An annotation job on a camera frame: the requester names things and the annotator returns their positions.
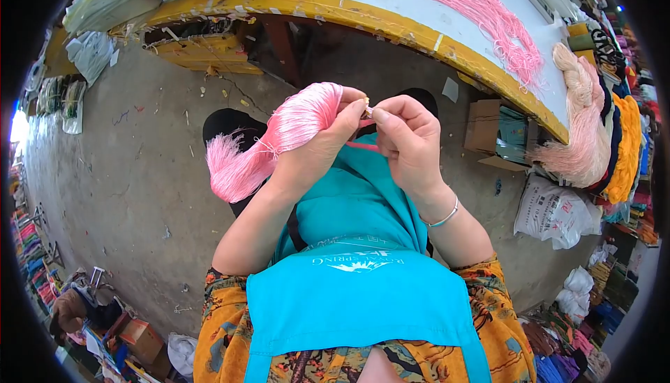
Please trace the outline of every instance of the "light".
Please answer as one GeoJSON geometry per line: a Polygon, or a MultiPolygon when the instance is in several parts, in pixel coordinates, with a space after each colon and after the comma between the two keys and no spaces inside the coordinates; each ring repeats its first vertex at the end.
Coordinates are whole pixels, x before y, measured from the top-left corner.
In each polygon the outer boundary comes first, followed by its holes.
{"type": "Polygon", "coordinates": [[[28,120],[25,118],[25,112],[19,110],[14,113],[12,119],[12,133],[9,136],[10,142],[23,142],[28,137],[28,120]]]}

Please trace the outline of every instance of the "concrete floor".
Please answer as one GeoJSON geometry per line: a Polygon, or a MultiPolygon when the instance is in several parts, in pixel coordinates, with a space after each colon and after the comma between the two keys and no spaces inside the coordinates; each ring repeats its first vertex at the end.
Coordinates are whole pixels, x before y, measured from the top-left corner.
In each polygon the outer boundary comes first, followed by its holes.
{"type": "MultiPolygon", "coordinates": [[[[442,123],[444,179],[489,232],[516,310],[552,301],[570,270],[586,262],[597,237],[556,251],[549,241],[512,235],[523,172],[480,164],[479,155],[462,148],[476,91],[450,67],[402,47],[355,33],[331,36],[327,43],[315,46],[307,81],[353,86],[373,103],[410,87],[433,93],[442,123]],[[457,103],[441,95],[447,77],[460,86],[457,103]],[[496,197],[497,178],[502,191],[496,197]]],[[[53,117],[30,120],[30,203],[43,203],[46,232],[60,244],[67,269],[110,270],[117,293],[163,337],[171,331],[197,336],[205,272],[233,221],[228,204],[210,191],[203,122],[227,106],[267,121],[296,91],[270,76],[226,74],[205,82],[203,75],[129,45],[86,93],[81,135],[63,133],[53,117]],[[243,106],[241,98],[251,105],[243,106]],[[172,234],[168,239],[165,227],[172,234]],[[176,305],[192,310],[175,313],[176,305]]]]}

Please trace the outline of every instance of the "woman's right hand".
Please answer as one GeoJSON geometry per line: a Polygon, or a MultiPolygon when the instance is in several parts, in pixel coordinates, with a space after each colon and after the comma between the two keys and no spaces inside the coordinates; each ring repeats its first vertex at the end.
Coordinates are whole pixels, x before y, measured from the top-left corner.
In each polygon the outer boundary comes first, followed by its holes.
{"type": "Polygon", "coordinates": [[[444,185],[440,173],[440,122],[407,95],[388,98],[374,107],[377,145],[389,159],[390,174],[413,200],[444,185]]]}

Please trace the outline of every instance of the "table leg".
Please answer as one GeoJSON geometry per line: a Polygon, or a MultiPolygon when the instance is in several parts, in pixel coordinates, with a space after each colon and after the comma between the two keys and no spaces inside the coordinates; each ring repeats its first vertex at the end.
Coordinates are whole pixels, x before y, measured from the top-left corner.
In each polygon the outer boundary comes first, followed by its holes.
{"type": "Polygon", "coordinates": [[[284,79],[291,85],[300,88],[302,80],[300,69],[293,52],[293,34],[287,21],[273,21],[262,19],[263,26],[267,32],[277,59],[283,68],[284,79]]]}

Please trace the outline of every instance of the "yellow table edge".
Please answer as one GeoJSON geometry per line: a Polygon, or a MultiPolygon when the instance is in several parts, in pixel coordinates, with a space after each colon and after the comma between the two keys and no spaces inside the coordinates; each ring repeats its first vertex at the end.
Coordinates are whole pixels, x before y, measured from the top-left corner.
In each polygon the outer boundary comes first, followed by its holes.
{"type": "Polygon", "coordinates": [[[568,142],[567,128],[535,95],[524,93],[504,69],[451,37],[372,5],[351,0],[174,0],[164,2],[146,26],[234,12],[280,13],[328,21],[407,45],[489,86],[526,113],[534,114],[538,124],[562,143],[568,142]]]}

